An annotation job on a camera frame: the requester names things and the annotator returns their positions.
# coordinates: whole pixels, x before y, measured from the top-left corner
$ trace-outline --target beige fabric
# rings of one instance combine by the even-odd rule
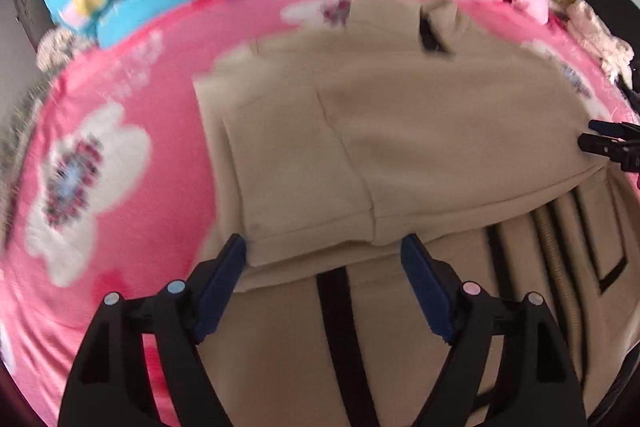
[[[399,239],[418,232],[461,279],[497,295],[483,227],[500,223],[516,296],[538,291],[557,313],[533,217],[548,217],[549,201],[579,281],[577,295],[558,267],[579,376],[583,338],[589,346],[587,413],[638,340],[640,209],[619,169],[576,147],[588,117],[569,83],[448,2],[428,2],[424,15],[456,55],[420,52],[419,12],[407,0],[355,0],[346,28],[252,42],[195,83],[219,215],[202,259],[233,232],[250,246],[239,292],[199,348],[236,427],[348,425],[314,279],[340,266],[380,425],[411,425],[447,346],[402,272]],[[601,277],[622,244],[629,259],[604,294],[568,194],[575,187]],[[496,340],[481,391],[499,358]]]
[[[388,6],[394,17],[383,15]],[[455,15],[451,6],[433,9],[434,20]],[[344,30],[258,42],[196,82],[219,187],[220,235],[244,233],[250,266],[322,251],[304,277],[358,261],[350,250],[362,246],[346,241],[386,247],[415,230],[435,239],[496,223],[559,196],[606,163],[575,147],[588,117],[545,59],[484,34],[476,39],[496,42],[499,56],[385,51],[384,39],[378,46],[373,38],[374,52],[359,45],[352,52],[368,28],[404,21],[401,9],[417,18],[420,7],[355,0],[353,9],[356,22]],[[454,19],[459,24],[436,29],[462,47],[460,27],[479,30],[468,18]],[[331,48],[330,41],[342,44]],[[327,266],[324,254],[334,247],[338,264]],[[283,273],[276,267],[271,283],[290,280],[279,279]]]

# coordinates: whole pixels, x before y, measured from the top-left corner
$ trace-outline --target pant pocket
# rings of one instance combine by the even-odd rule
[[[313,87],[287,87],[224,119],[249,264],[372,241],[372,203]]]

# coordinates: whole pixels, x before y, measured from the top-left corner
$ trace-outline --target pink bedsheet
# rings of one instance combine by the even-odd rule
[[[48,425],[103,295],[151,295],[186,277],[215,222],[194,75],[252,38],[323,24],[340,1],[197,0],[59,77],[34,131],[0,260],[2,357]],[[522,9],[527,0],[456,1],[489,31],[570,64],[567,81],[594,118],[635,121],[555,20],[542,25]],[[56,181],[57,169],[72,171],[76,183]],[[67,197],[63,211],[51,187]],[[152,344],[148,356],[162,417],[175,425]]]

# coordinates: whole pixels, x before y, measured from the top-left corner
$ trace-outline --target white flower pattern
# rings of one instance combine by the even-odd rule
[[[139,184],[151,155],[151,140],[142,127],[123,125],[124,108],[109,102],[89,115],[75,133],[54,143],[40,166],[38,195],[31,206],[26,227],[26,250],[32,257],[42,257],[49,280],[58,287],[68,287],[84,273],[97,242],[96,217],[125,200]],[[78,149],[79,142],[100,144],[99,172],[95,183],[85,183],[78,162],[61,161]],[[47,209],[51,206],[52,185],[65,202],[81,190],[81,203],[73,219],[52,226]]]

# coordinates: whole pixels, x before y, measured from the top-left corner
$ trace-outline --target blue gripper pad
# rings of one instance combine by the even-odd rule
[[[244,239],[238,236],[228,247],[229,250],[225,252],[222,262],[197,304],[198,322],[193,328],[193,336],[198,344],[218,329],[226,305],[246,265]]]
[[[452,321],[453,302],[424,258],[418,241],[415,235],[408,235],[402,240],[402,267],[431,331],[450,344],[456,334]]]

